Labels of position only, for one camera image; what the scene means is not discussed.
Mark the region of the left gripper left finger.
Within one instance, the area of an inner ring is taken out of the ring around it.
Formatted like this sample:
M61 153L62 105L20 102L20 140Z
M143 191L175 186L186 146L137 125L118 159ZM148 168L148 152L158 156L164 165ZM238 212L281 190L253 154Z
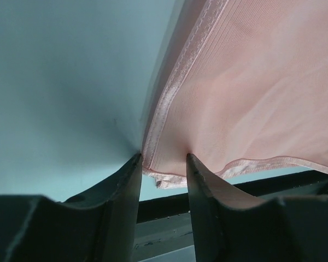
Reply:
M131 261L141 182L135 154L64 202L0 195L0 261Z

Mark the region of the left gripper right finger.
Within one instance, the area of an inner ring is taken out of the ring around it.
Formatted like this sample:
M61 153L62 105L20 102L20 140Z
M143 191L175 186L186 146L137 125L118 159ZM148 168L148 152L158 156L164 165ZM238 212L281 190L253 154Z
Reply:
M197 261L328 261L328 178L314 194L258 198L188 154Z

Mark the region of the pink satin napkin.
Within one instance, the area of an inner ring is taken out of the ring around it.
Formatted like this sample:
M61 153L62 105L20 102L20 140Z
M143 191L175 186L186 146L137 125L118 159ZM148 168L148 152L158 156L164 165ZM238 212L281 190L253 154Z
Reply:
M185 1L156 82L143 172L186 186L186 156L232 178L328 174L328 1Z

